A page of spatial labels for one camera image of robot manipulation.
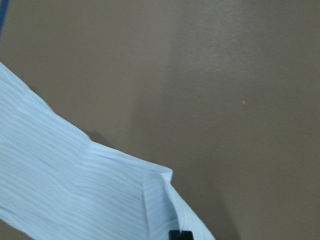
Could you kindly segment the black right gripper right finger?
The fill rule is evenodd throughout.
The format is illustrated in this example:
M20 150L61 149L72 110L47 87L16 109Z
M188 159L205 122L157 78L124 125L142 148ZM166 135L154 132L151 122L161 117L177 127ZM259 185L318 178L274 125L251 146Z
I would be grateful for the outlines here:
M186 231L186 230L181 231L180 240L193 240L192 231Z

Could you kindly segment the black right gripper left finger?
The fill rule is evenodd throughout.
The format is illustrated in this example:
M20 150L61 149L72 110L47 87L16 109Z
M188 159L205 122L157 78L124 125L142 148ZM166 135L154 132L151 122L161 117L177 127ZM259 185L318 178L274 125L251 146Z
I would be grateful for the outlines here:
M168 232L169 240L180 240L181 231L180 230L170 230Z

